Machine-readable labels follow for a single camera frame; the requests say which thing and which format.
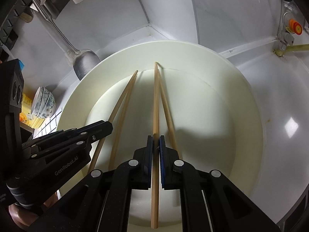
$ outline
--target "ceramic bowl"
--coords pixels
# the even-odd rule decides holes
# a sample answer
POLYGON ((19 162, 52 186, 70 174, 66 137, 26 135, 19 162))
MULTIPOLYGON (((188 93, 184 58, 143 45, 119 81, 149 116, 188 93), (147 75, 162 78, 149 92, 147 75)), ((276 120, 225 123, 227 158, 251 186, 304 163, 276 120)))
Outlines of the ceramic bowl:
POLYGON ((44 88, 44 95, 40 104, 38 118, 50 118, 56 110, 56 102, 53 94, 44 88))
POLYGON ((49 90, 47 90, 44 87, 42 87, 42 88, 43 88, 43 96, 42 96, 40 108, 39 108, 39 111, 38 111, 36 117, 39 117, 39 115, 43 112, 43 108, 45 107, 45 104, 46 104, 48 97, 49 97, 49 94, 50 94, 49 90))
POLYGON ((43 94, 44 94, 44 87, 40 86, 33 99, 33 103, 31 106, 31 112, 30 112, 31 115, 35 115, 35 116, 38 115, 39 110, 40 110, 40 105, 42 102, 42 98, 43 98, 43 94))

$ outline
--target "yellow hose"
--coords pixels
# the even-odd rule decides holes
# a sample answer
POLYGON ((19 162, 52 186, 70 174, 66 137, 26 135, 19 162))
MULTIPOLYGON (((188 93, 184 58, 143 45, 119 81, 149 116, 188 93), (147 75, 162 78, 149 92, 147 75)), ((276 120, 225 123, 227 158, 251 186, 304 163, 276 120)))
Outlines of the yellow hose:
POLYGON ((309 44, 299 44, 286 47, 284 54, 290 51, 309 51, 309 44))

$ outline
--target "chopsticks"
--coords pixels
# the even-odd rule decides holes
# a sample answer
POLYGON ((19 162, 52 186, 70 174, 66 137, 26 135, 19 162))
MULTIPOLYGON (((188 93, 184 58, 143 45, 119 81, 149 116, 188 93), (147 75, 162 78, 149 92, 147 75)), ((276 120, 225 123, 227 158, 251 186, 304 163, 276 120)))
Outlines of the chopsticks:
POLYGON ((159 222, 159 133, 160 133, 160 116, 159 116, 159 72, 158 63, 155 62, 154 78, 154 112, 153 112, 153 157, 152 157, 152 179, 151 179, 151 222, 152 229, 158 228, 159 222))
POLYGON ((164 91, 164 88, 163 88, 161 75, 160 75, 159 71, 158 71, 158 77, 159 77, 159 84, 160 84, 161 100, 162 100, 164 115, 165 115, 165 119, 166 119, 168 134, 170 136, 171 146, 172 146, 173 149, 175 149, 178 152, 179 159, 182 159, 182 155, 181 155, 180 151, 177 149, 175 129, 174 129, 173 121, 172 121, 172 118, 171 118, 171 112, 170 112, 170 109, 169 109, 168 104, 167 104, 165 91, 164 91))
POLYGON ((121 114, 120 114, 120 117, 119 117, 119 120, 118 120, 118 124, 117 124, 117 127, 116 127, 115 139, 114 139, 114 143, 113 143, 113 147, 112 147, 112 151, 111 151, 111 156, 109 158, 109 171, 114 169, 116 152, 117 152, 117 148, 118 148, 118 144, 119 144, 120 134, 121 134, 121 131, 122 131, 123 122, 124 122, 125 117, 126 117, 126 112, 127 112, 127 108, 128 108, 128 105, 129 105, 131 92, 133 90, 135 79, 136 79, 136 76, 133 78, 132 84, 130 85, 130 88, 127 92, 126 99, 125 99, 125 102, 123 103, 122 111, 121 111, 121 114))
MULTIPOLYGON (((118 101, 117 101, 117 103, 116 103, 116 105, 115 105, 115 107, 114 107, 114 109, 113 109, 113 111, 112 111, 110 117, 109 117, 109 120, 108 120, 109 122, 112 123, 112 122, 114 121, 114 119, 115 119, 115 117, 116 117, 116 114, 117 114, 117 112, 118 112, 118 110, 119 110, 119 108, 120 108, 120 106, 121 106, 121 103, 123 102, 123 99, 125 98, 125 96, 126 96, 126 94, 127 94, 127 92, 128 92, 129 90, 130 90, 130 94, 131 94, 131 90, 132 90, 132 88, 133 88, 132 85, 133 85, 133 83, 134 83, 134 81, 135 81, 137 72, 138 72, 138 70, 136 70, 136 71, 134 72, 134 74, 132 75, 132 77, 131 77, 131 79, 129 80, 128 84, 127 84, 126 87, 124 88, 122 94, 120 95, 120 97, 119 97, 119 99, 118 99, 118 101)), ((105 141, 105 138, 102 138, 102 139, 99 140, 99 142, 98 142, 98 144, 97 144, 97 147, 95 148, 95 152, 94 152, 94 154, 93 154, 93 156, 92 156, 92 160, 91 160, 90 165, 89 165, 89 168, 88 168, 88 173, 90 173, 90 172, 95 168, 95 164, 96 164, 96 162, 97 162, 97 160, 98 160, 98 156, 99 156, 99 154, 100 154, 100 152, 101 152, 101 149, 102 149, 102 146, 103 146, 103 144, 104 144, 104 141, 105 141)))

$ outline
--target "white wall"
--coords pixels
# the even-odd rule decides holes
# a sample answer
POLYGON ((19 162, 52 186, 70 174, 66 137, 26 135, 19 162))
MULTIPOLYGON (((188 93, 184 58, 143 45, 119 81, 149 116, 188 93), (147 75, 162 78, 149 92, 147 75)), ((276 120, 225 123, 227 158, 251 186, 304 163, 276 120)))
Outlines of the white wall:
MULTIPOLYGON (((55 23, 76 48, 98 52, 147 20, 138 0, 84 0, 70 1, 55 23)), ((72 70, 64 53, 36 18, 28 24, 20 21, 15 29, 19 38, 12 53, 25 65, 25 93, 34 96, 39 86, 54 89, 72 70)))
POLYGON ((198 43, 192 0, 141 0, 150 25, 169 39, 198 43))
POLYGON ((216 52, 276 36, 280 0, 194 0, 200 44, 216 52))

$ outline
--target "orange knob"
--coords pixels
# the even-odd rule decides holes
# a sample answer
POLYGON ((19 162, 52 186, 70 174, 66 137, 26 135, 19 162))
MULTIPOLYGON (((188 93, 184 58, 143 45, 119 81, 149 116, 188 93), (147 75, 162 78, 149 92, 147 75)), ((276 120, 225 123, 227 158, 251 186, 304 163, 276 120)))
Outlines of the orange knob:
POLYGON ((302 26, 294 19, 289 20, 289 26, 292 31, 294 31, 297 35, 302 34, 302 26))

